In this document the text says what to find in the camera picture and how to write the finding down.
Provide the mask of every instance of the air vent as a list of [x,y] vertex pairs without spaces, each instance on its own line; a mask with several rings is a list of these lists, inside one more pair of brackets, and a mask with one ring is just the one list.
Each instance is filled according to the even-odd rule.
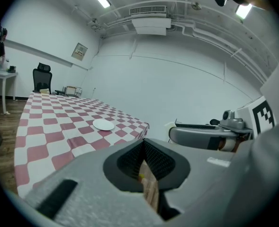
[[130,15],[141,13],[167,13],[166,6],[145,6],[130,9]]

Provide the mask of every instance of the wooden floor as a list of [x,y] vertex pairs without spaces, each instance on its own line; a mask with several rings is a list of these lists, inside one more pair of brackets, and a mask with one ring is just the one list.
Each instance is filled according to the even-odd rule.
[[[0,182],[3,187],[17,194],[17,187],[14,175],[14,148],[16,132],[19,119],[25,107],[26,101],[6,100],[7,111],[10,114],[2,114],[2,103],[0,99],[0,131],[3,142],[0,147]],[[144,197],[154,210],[158,206],[158,185],[157,181],[144,162],[140,169],[141,183],[144,185]]]
[[0,147],[0,182],[3,187],[17,193],[14,175],[14,148],[19,119],[25,107],[24,100],[6,100],[7,111],[10,114],[2,114],[2,102],[0,99],[0,131],[3,142]]

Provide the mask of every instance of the ceiling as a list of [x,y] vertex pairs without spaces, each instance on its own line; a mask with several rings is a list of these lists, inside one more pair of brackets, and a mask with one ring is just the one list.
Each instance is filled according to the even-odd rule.
[[[211,33],[216,40],[220,38],[221,45],[219,46],[228,47],[230,53],[241,48],[238,56],[243,56],[243,58],[240,60],[243,61],[243,65],[249,64],[254,67],[252,73],[261,82],[265,81],[279,62],[279,19],[276,15],[253,8],[247,18],[241,21],[235,14],[238,5],[232,0],[228,0],[224,7],[219,7],[214,0],[179,0],[180,2],[177,3],[175,0],[108,0],[111,6],[106,9],[97,0],[62,1],[70,5],[71,11],[83,18],[88,29],[94,28],[103,37],[135,30],[128,18],[130,8],[165,5],[172,21],[194,23],[195,28]],[[198,2],[202,9],[196,11],[191,4],[183,1]],[[194,34],[195,31],[187,27],[187,33]],[[206,37],[204,40],[209,43],[213,41]]]

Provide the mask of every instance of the table leg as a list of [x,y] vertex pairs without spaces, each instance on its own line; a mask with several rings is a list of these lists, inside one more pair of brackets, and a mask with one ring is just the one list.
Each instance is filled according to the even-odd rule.
[[14,77],[14,85],[13,85],[13,100],[15,100],[16,96],[16,77]]
[[6,79],[2,79],[2,110],[3,110],[3,114],[7,113],[7,109],[6,109]]

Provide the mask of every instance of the baseboard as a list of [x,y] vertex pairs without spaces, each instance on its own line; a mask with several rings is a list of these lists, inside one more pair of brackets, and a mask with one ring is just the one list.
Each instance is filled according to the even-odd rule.
[[[6,96],[6,99],[13,99],[13,96]],[[28,97],[24,97],[24,96],[16,96],[15,99],[17,100],[28,100]]]

